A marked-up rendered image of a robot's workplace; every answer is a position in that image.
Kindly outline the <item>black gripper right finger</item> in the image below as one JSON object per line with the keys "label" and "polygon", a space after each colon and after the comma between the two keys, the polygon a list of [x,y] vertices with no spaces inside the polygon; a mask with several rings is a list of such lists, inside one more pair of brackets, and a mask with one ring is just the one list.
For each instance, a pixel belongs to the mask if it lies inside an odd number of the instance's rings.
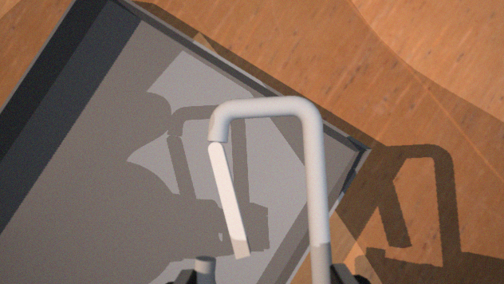
{"label": "black gripper right finger", "polygon": [[371,284],[361,275],[352,275],[345,263],[334,263],[330,266],[330,280],[331,284]]}

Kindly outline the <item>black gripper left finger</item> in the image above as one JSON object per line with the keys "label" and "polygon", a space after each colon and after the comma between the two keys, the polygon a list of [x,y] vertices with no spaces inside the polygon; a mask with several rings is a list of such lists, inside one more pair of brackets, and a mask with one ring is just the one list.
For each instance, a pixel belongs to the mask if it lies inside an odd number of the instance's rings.
{"label": "black gripper left finger", "polygon": [[174,282],[166,284],[197,284],[197,271],[195,269],[181,270]]}

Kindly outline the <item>grey carabiner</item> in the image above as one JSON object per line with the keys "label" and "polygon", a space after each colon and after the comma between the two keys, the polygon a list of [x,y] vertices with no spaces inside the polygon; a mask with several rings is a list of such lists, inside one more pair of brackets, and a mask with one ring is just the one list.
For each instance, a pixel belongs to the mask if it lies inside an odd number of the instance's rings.
{"label": "grey carabiner", "polygon": [[[221,103],[211,114],[207,141],[213,143],[208,152],[234,255],[236,259],[249,256],[251,249],[225,148],[220,143],[228,142],[232,120],[276,116],[295,116],[302,123],[312,284],[331,284],[330,266],[333,262],[323,122],[317,107],[304,97],[232,99]],[[215,266],[214,257],[196,257],[197,284],[216,284]]]}

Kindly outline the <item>grey tray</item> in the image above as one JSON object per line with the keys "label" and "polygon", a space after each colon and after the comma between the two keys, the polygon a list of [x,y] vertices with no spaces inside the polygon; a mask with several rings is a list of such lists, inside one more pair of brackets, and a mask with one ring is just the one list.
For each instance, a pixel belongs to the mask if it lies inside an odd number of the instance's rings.
{"label": "grey tray", "polygon": [[223,102],[284,96],[131,0],[72,0],[0,108],[0,284],[290,284],[310,252],[301,121],[224,146],[235,258],[207,141]]}

